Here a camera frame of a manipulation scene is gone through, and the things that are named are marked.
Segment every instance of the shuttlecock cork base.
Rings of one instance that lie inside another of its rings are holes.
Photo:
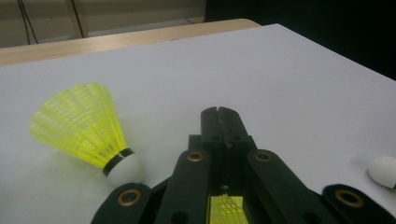
[[[29,131],[36,140],[103,169],[115,186],[142,180],[143,163],[126,146],[105,86],[92,83],[60,91],[32,121]]]
[[[140,183],[143,179],[143,163],[130,148],[126,148],[107,163],[103,174],[115,186]]]

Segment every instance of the brass screw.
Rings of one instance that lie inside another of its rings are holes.
[[[335,192],[335,198],[351,207],[360,208],[364,206],[364,200],[360,195],[346,189],[338,189]]]
[[[204,159],[204,154],[202,154],[201,152],[192,152],[187,155],[187,159],[189,161],[201,161]]]
[[[132,206],[142,199],[142,192],[138,189],[128,189],[120,194],[117,202],[124,207]]]
[[[258,161],[271,161],[272,157],[269,153],[266,152],[258,152],[256,153],[256,160]]]

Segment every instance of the wall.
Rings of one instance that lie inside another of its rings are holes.
[[[205,14],[205,0],[23,0],[39,43]],[[78,12],[76,17],[73,6]],[[17,0],[0,1],[0,47],[27,44]]]

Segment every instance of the screw hole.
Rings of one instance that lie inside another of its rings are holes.
[[[192,152],[187,156],[189,161],[201,161],[204,159],[204,154],[201,152]]]
[[[271,159],[271,155],[266,152],[258,152],[256,154],[256,160],[258,161],[270,161]]]
[[[189,221],[189,215],[185,212],[177,212],[172,215],[172,223],[186,224]]]
[[[341,203],[355,208],[360,208],[364,205],[363,198],[360,195],[346,189],[338,189],[335,192],[335,198]]]
[[[142,192],[138,189],[128,189],[119,195],[117,202],[121,206],[132,206],[140,201]]]
[[[304,221],[308,224],[320,224],[321,219],[314,213],[305,213],[304,216]]]

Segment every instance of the black band on shuttlecock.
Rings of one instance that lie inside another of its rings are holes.
[[[122,161],[124,158],[127,156],[130,156],[134,154],[134,152],[130,148],[125,148],[123,151],[120,151],[115,155],[111,160],[106,164],[105,168],[103,168],[103,174],[105,176],[108,176],[110,171],[117,165],[119,164],[120,161]]]

